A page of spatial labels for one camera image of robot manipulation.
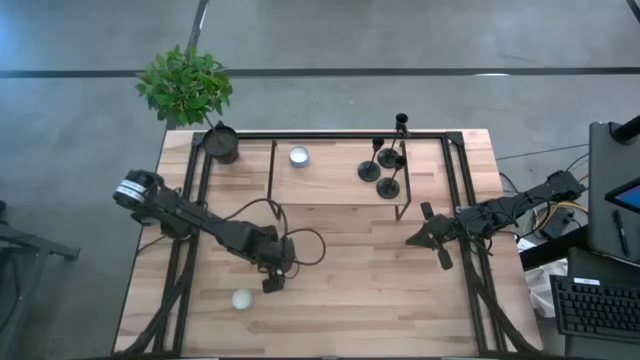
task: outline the black cable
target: black cable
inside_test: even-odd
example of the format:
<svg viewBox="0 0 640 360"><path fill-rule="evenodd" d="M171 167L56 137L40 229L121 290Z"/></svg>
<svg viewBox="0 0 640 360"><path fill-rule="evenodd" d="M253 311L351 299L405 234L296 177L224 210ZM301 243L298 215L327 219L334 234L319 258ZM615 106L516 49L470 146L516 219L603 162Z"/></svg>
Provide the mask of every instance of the black cable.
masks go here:
<svg viewBox="0 0 640 360"><path fill-rule="evenodd" d="M587 159L584 159L584 160L582 160L582 161L580 161L579 163L577 163L577 164L573 167L573 169L571 169L571 172L573 173L573 171L578 170L578 168L579 168L580 166L582 166L582 165L584 165L584 164L588 164L588 163L589 163L589 159L588 159L588 158L587 158Z"/></svg>
<svg viewBox="0 0 640 360"><path fill-rule="evenodd" d="M153 244L157 243L158 241L160 241L160 240L162 240L162 239L164 239L164 238L166 238L166 237L167 237L167 235L162 235L162 236L160 236L159 238L157 238L157 239L153 240L152 242L150 242L150 243L148 243L148 244L145 244L143 247L141 247L140 249L138 249L138 251L136 251L136 256L140 255L140 253L142 252L142 250L144 250L144 249L148 248L149 246L151 246L151 245L153 245Z"/></svg>
<svg viewBox="0 0 640 360"><path fill-rule="evenodd" d="M287 220L287 214L285 214L284 210L282 209L282 206L280 204L278 204L277 202L271 200L271 199L267 199L267 198L259 198L259 199L255 199L252 200L250 202L248 202L247 204L245 204L243 207L241 207L240 209L238 209L236 212L234 212L233 214L222 218L216 222L225 222L225 221L229 221L231 219L233 219L234 217L240 215L241 212L245 211L249 206L257 204L259 202L267 202L273 206L275 206L278 209L278 213L280 215L282 215L282 222L284 224L284 233L286 234L289 231L289 221Z"/></svg>
<svg viewBox="0 0 640 360"><path fill-rule="evenodd" d="M518 222L513 218L513 216L511 216L511 215L507 214L507 213L506 213L506 212L504 212L504 211L500 211L500 210L491 210L491 211L488 211L488 212L486 212L486 213L478 214L478 215L476 215L476 216L472 217L471 219L469 219L469 221L467 221L467 223L465 224L465 227L464 227L464 232L465 232L465 234L467 235L467 237L469 238L469 241L471 241L472 243L474 243L474 244L476 245L476 247L477 247L477 248L482 249L483 251L485 251L485 252L487 253L487 255L489 255L489 256L493 256L493 254L489 251L489 250L491 249L491 247L493 246L493 241L491 241L491 242L490 242L490 244L489 244L490 246L489 246L488 248L485 248L484 246L481 246L481 245L480 245L480 244L479 244L479 243L478 243L478 242L473 238L473 236L471 236L471 234L469 233L469 225L471 225L471 223L472 223L472 222L474 222L474 221L476 221L476 220L478 220L478 219L482 218L482 217L483 217L484 215L486 215L486 214L502 214L502 215L504 215L504 216L508 217L516 227L518 227ZM473 251L473 248L471 248L471 252L473 252L474 254L477 254L477 252Z"/></svg>
<svg viewBox="0 0 640 360"><path fill-rule="evenodd" d="M581 227L582 227L582 224L580 224L580 222L579 222L578 220L576 220L575 218L572 218L572 219L571 219L571 222L576 223L576 225L578 225L578 228L581 228Z"/></svg>
<svg viewBox="0 0 640 360"><path fill-rule="evenodd" d="M534 234L536 231L540 230L542 228L542 225L544 225L544 223L547 221L547 219L549 219L549 215L551 215L551 202L549 200L546 201L547 203L547 209L546 212L544 214L544 220L542 220L542 222L540 223L540 225L538 225L535 229L532 229L531 231L529 231L526 234L523 235L518 235L518 239L516 240L516 242L520 242L520 239L527 237L531 234Z"/></svg>
<svg viewBox="0 0 640 360"><path fill-rule="evenodd" d="M285 275L284 275L284 278L285 278L285 279L287 279L287 280L293 280L293 279L295 279L295 277L296 277L296 276L298 276L298 273L300 273L300 264L299 264L299 263L296 263L296 264L298 265L298 267L296 268L296 272L295 272L293 275L291 275L291 276L287 276L287 275L285 274Z"/></svg>
<svg viewBox="0 0 640 360"><path fill-rule="evenodd" d="M503 156L503 157L496 158L496 161L506 160L506 159L513 159L513 158L518 158L518 157L523 157L523 156L530 156L530 155L545 154L545 153L550 153L550 152L554 152L554 151L560 151L560 150L573 149L573 148L583 147L583 146L588 146L588 145L589 145L589 143L584 143L584 144L570 145L570 146L563 146L563 147L559 147L559 148L548 149L548 150L542 150L542 151L534 151L534 152L524 153L524 154L517 154L517 155Z"/></svg>
<svg viewBox="0 0 640 360"><path fill-rule="evenodd" d="M309 229L309 228L302 228L302 229L296 229L293 230L291 232L285 233L284 236L289 236L291 234L295 234L295 233L299 233L299 232L310 232L313 234L316 234L316 236L318 237L318 239L320 239L320 242L322 243L322 255L320 255L320 258L316 261L312 261L312 262L303 262L298 260L297 258L294 259L294 263L298 264L298 265L304 265L304 266L314 266L314 265L318 265L322 260L324 260L325 255L327 254L327 243L324 242L324 238L322 237L322 235L320 235L319 232L313 230L313 229Z"/></svg>
<svg viewBox="0 0 640 360"><path fill-rule="evenodd" d="M565 171L569 171L569 169L571 169L571 168L573 167L573 165L575 165L578 161L580 161L581 159L584 159L584 158L585 158L585 157L587 157L587 156L589 156L589 153L586 153L586 154L584 154L584 155L580 156L579 158L575 159L575 160L571 163L571 165L569 165L569 166L567 167L567 170L565 170Z"/></svg>
<svg viewBox="0 0 640 360"><path fill-rule="evenodd" d="M511 187L513 188L513 190L515 190L516 193L519 193L520 191L518 191L518 188L515 186L515 184L513 183L513 181L511 181L511 179L509 179L509 177L503 173L503 172L499 172L498 174L500 174L500 176L502 176L503 178L505 178L505 180L507 180L507 182L509 183L509 185L511 185Z"/></svg>
<svg viewBox="0 0 640 360"><path fill-rule="evenodd" d="M544 200L545 202L549 203L549 201L547 201L546 199L544 199L544 198L542 198L540 196L530 197L530 196L528 196L528 194L525 194L525 195L527 195L527 196L524 197L522 200L518 201L516 206L513 207L513 213L511 214L512 218L514 218L514 219L516 218L516 213L518 212L518 209L520 208L520 205L522 205L525 201L530 200L531 198L533 198L533 199L541 199L541 200Z"/></svg>
<svg viewBox="0 0 640 360"><path fill-rule="evenodd" d="M11 305L11 310L9 310L7 317L2 321L2 324L0 324L0 334L2 334L2 332L4 331L4 328L9 323L9 320L11 320L11 315L13 315L13 312L15 311L16 307L18 306L18 302L20 301L20 297L22 296L20 295L20 281L18 279L18 264L16 263L16 259L14 259L13 257L11 258L10 261L11 261L11 266L13 267L13 283L15 286L16 297L15 297L15 300L13 301L13 305Z"/></svg>
<svg viewBox="0 0 640 360"><path fill-rule="evenodd" d="M505 234L511 234L511 235L515 236L516 239L520 236L520 235L518 235L518 233L513 232L513 231L509 231L509 230L497 230L496 232L501 232L501 233L505 233Z"/></svg>

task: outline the black stand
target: black stand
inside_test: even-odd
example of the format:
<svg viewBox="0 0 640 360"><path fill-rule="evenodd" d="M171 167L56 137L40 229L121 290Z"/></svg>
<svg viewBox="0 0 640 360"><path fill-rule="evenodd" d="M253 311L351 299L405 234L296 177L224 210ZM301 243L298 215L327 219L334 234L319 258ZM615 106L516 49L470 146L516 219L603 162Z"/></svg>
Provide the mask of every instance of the black stand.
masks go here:
<svg viewBox="0 0 640 360"><path fill-rule="evenodd" d="M382 151L378 153L378 163L380 163L380 166L383 168L391 169L395 166L395 158L398 156L398 152L395 151L393 147L396 145L400 131L402 131L405 136L407 135L407 121L409 121L407 115L402 113L396 115L396 135L393 137L391 148L382 149Z"/></svg>
<svg viewBox="0 0 640 360"><path fill-rule="evenodd" d="M13 271L17 271L25 266L23 275L15 274L16 279L20 277L20 293L15 300L14 308L11 310L6 320L5 327L1 335L0 341L0 359L17 358L18 338L22 333L24 324L28 315L28 309L33 304L38 284L44 274L45 264L49 255L55 254L62 256L66 261L75 261L78 258L79 248L71 248L57 242L43 239L36 235L23 233L9 226L3 220L6 204L0 201L0 242L6 242L14 246L0 248L0 264L5 261L14 262ZM0 266L0 271L6 269L6 266Z"/></svg>
<svg viewBox="0 0 640 360"><path fill-rule="evenodd" d="M376 153L382 145L384 145L384 139L382 137L376 136L373 138L373 156L371 157L371 161L363 161L358 166L358 176L360 176L360 179L366 182L372 182L378 180L380 177L380 166L376 164L373 159L376 158Z"/></svg>
<svg viewBox="0 0 640 360"><path fill-rule="evenodd" d="M407 164L407 159L404 156L397 156L394 161L396 171L393 172L393 176L384 178L376 184L378 195L385 199L393 199L400 194L400 184L395 180L395 177L398 171Z"/></svg>

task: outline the pen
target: pen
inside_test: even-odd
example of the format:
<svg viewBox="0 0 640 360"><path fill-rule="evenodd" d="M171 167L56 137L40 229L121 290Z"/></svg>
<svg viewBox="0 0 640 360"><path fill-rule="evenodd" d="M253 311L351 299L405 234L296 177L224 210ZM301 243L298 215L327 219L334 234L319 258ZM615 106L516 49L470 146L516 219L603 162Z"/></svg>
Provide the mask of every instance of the pen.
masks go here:
<svg viewBox="0 0 640 360"><path fill-rule="evenodd" d="M627 244L627 236L624 233L624 226L622 225L622 217L620 216L620 211L613 210L613 222L616 223L616 227L618 228L618 237L620 238L620 243L622 244L622 251L624 252L624 256L629 257L629 244Z"/></svg>

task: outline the small white ball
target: small white ball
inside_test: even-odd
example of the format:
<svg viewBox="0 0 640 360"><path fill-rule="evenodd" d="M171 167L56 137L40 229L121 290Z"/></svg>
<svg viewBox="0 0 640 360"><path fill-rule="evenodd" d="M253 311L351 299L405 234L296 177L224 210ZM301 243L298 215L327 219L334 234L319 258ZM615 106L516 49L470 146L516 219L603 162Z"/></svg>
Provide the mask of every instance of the small white ball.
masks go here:
<svg viewBox="0 0 640 360"><path fill-rule="evenodd" d="M233 297L231 298L231 303L233 307L237 310L246 310L251 307L253 303L253 294L249 289L239 289L233 293Z"/></svg>

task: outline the wooden tabletop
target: wooden tabletop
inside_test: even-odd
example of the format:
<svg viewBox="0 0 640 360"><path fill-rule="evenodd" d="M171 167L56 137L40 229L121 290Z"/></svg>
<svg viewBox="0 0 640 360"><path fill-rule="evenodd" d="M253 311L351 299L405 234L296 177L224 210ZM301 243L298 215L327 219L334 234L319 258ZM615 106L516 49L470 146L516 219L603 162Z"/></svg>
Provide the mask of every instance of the wooden tabletop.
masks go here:
<svg viewBox="0 0 640 360"><path fill-rule="evenodd" d="M488 131L463 133L477 200L502 196ZM157 172L169 187L182 186L192 134L170 131L166 135ZM236 163L214 163L207 194L209 210L226 216L264 197L270 150L271 141L243 140ZM461 201L466 203L455 148L452 151ZM399 222L389 206L284 207L291 229L311 227L322 233L327 255L317 266L302 267L283 291L263 294L264 275L202 233L182 355L476 355L458 243L445 245L454 263L449 271L440 268L436 252L404 245L424 221L420 202L430 202L435 213L452 215L441 144L410 139L407 152L413 201ZM354 171L367 160L360 156L349 159ZM194 177L194 197L201 163L202 156ZM276 224L266 205L251 207L238 219L261 226ZM283 231L281 223L278 230ZM140 246L156 239L159 232L157 227L146 228ZM319 243L312 235L300 233L293 239L301 261L313 261L319 255ZM527 340L541 348L516 244L508 234L496 235L493 241L490 262L498 302ZM163 240L138 256L116 350L131 344L157 310L169 253L170 241ZM253 291L254 305L248 311L231 306L231 295L239 288ZM494 348L484 310L486 333L490 348ZM174 324L175 314L169 321L167 339L173 337Z"/></svg>
<svg viewBox="0 0 640 360"><path fill-rule="evenodd" d="M273 200L282 205L404 205L407 203L404 171L395 180L400 193L385 199L376 193L375 182L364 182L358 165L371 160L371 140L289 140L277 142L273 168ZM303 168L289 162L289 152L304 145L311 161ZM380 179L391 177L394 169L380 166Z"/></svg>

